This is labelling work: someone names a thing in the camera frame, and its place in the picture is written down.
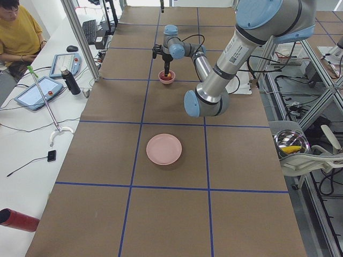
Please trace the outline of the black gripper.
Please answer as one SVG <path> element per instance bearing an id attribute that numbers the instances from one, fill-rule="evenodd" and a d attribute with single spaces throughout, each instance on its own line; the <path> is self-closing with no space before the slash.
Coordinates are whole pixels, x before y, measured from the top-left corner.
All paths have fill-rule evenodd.
<path id="1" fill-rule="evenodd" d="M 170 69 L 170 62 L 173 61 L 173 57 L 170 54 L 163 53 L 162 54 L 162 59 L 164 61 L 164 74 L 169 75 L 169 69 Z"/>

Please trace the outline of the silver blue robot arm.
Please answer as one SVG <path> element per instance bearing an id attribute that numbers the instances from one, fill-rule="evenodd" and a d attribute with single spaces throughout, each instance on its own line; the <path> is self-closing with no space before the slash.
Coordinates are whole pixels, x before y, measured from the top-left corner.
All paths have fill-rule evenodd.
<path id="1" fill-rule="evenodd" d="M 252 52 L 271 37 L 277 44 L 311 37 L 316 10 L 316 1 L 239 1 L 234 35 L 214 66 L 209 64 L 203 46 L 178 38 L 175 25 L 165 26 L 163 44 L 155 46 L 154 53 L 162 55 L 165 74 L 172 60 L 190 57 L 200 83 L 186 92 L 185 112 L 191 117 L 217 116 L 228 108 L 227 85 Z"/>

